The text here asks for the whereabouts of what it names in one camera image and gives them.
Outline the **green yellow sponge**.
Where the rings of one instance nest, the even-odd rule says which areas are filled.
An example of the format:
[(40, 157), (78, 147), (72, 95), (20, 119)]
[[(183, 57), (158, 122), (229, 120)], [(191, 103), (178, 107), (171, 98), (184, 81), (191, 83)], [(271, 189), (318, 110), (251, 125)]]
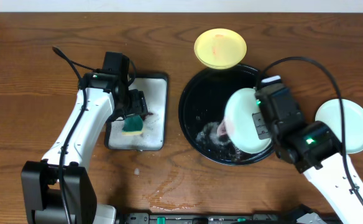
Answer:
[(133, 116), (124, 120), (123, 135), (138, 135), (143, 132), (144, 122), (140, 116)]

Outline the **mint plate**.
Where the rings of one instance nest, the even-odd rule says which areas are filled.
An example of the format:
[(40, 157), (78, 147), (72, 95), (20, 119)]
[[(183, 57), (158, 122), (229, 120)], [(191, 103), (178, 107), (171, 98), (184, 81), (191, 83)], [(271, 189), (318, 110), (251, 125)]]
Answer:
[(231, 95), (216, 135), (227, 137), (239, 150), (249, 154), (260, 153), (271, 145), (254, 89), (242, 88)]
[[(363, 151), (363, 108), (350, 100), (342, 100), (345, 117), (346, 151)], [(316, 112), (315, 121), (325, 123), (341, 141), (341, 110), (338, 99), (323, 103)]]

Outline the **yellow plate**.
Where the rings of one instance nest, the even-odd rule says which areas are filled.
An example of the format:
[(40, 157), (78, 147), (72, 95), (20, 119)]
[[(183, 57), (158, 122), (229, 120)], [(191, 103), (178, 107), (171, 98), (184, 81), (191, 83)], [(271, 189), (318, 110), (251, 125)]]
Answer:
[(224, 70), (241, 62), (247, 53), (247, 45), (233, 30), (210, 29), (195, 40), (194, 53), (203, 65)]

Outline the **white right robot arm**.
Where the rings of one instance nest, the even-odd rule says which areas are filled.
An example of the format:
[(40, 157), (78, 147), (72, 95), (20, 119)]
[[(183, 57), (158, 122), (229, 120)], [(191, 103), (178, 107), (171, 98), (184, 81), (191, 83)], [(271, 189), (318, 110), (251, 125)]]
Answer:
[(363, 223), (363, 181), (343, 143), (322, 121), (308, 124), (282, 83), (255, 93), (277, 156), (293, 164), (324, 196), (343, 223)]

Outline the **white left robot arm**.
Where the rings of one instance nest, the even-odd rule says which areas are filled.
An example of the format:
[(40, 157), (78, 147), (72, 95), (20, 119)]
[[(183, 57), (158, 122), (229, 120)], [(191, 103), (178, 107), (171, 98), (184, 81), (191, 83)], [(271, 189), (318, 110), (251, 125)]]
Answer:
[(115, 223), (116, 209), (100, 205), (88, 176), (103, 126), (147, 111), (141, 91), (120, 73), (86, 73), (61, 134), (41, 161), (21, 172), (28, 223)]

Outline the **black rectangular soap tray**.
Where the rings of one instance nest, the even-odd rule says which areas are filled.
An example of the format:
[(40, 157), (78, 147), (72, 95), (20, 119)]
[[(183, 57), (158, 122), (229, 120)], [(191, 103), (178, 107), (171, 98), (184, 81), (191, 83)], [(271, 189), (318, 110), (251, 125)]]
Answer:
[(165, 138), (168, 75), (138, 74), (129, 89), (142, 91), (145, 97), (147, 114), (142, 116), (142, 132), (133, 135), (123, 133), (122, 120), (107, 123), (104, 145), (112, 150), (158, 151), (163, 147)]

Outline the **round black tray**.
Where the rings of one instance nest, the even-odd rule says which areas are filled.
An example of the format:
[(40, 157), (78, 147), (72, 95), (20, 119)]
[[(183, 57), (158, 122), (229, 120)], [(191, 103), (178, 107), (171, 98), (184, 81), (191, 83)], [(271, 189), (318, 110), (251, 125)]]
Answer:
[(178, 119), (187, 141), (206, 158), (229, 166), (244, 166), (269, 157), (273, 146), (250, 154), (238, 149), (227, 136), (217, 136), (230, 96), (241, 88), (253, 88), (259, 70), (244, 64), (225, 70), (206, 68), (186, 85), (180, 97)]

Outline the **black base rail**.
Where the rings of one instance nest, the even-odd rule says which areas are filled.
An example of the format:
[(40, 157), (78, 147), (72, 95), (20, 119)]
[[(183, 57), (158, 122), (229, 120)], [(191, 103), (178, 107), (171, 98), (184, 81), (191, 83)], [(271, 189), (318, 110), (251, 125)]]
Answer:
[(305, 214), (300, 218), (280, 218), (278, 215), (254, 214), (232, 215), (149, 215), (148, 213), (128, 213), (116, 218), (115, 224), (245, 224), (245, 223), (303, 223), (326, 224), (316, 213)]

